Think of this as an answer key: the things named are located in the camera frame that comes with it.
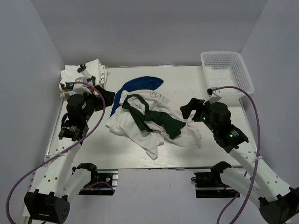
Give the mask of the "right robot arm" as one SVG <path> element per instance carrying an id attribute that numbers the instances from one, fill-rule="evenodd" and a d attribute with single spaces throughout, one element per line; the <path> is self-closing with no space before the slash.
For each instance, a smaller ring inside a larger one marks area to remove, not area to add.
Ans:
<path id="1" fill-rule="evenodd" d="M 299 189 L 283 181 L 262 159 L 256 149 L 251 149 L 248 137 L 231 122 L 231 112 L 226 104 L 192 98 L 180 107 L 183 118 L 203 122 L 213 133 L 216 143 L 237 160 L 251 179 L 221 161 L 211 167 L 210 180 L 226 184 L 246 196 L 269 224 L 283 224 L 299 212 Z"/>

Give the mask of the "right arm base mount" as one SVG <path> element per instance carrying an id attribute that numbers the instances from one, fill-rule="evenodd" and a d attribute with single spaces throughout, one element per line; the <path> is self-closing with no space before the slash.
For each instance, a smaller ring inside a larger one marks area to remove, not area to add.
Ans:
<path id="1" fill-rule="evenodd" d="M 195 184 L 196 198 L 233 198 L 238 192 L 230 186 L 218 182 L 211 172 L 197 172 L 191 178 Z"/>

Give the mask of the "blue t-shirt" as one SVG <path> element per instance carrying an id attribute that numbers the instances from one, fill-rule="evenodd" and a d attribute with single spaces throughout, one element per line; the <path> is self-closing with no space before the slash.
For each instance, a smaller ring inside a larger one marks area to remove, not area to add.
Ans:
<path id="1" fill-rule="evenodd" d="M 117 91 L 114 97 L 114 104 L 110 113 L 110 117 L 115 113 L 116 109 L 120 106 L 121 94 L 123 91 L 132 92 L 138 90 L 156 90 L 164 81 L 158 77 L 143 76 L 132 79 L 126 82 L 120 90 Z"/>

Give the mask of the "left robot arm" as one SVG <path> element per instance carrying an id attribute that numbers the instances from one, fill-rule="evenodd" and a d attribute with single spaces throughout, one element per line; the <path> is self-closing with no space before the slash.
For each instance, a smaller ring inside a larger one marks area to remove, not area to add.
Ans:
<path id="1" fill-rule="evenodd" d="M 114 92 L 97 85 L 94 93 L 73 94 L 67 98 L 67 112 L 61 119 L 57 148 L 51 154 L 41 182 L 24 197 L 33 220 L 63 224 L 70 212 L 71 199 L 84 187 L 98 182 L 96 165 L 80 163 L 74 167 L 72 163 L 89 134 L 89 119 L 94 112 L 111 106 L 114 97 Z"/>

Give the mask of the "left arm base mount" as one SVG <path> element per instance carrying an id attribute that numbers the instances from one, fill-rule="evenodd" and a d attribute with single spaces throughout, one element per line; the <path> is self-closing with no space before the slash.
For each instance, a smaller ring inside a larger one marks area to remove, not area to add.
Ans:
<path id="1" fill-rule="evenodd" d="M 96 184 L 84 186 L 79 195 L 85 196 L 112 196 L 118 182 L 118 170 L 99 170 Z"/>

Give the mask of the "white and green t-shirt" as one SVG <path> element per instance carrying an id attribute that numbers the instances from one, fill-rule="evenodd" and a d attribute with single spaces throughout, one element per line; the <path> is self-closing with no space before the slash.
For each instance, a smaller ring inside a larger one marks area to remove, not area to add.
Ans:
<path id="1" fill-rule="evenodd" d="M 201 147 L 201 132 L 184 118 L 177 104 L 157 91 L 123 91 L 120 106 L 106 123 L 109 131 L 129 137 L 153 160 L 168 141 L 179 147 Z"/>

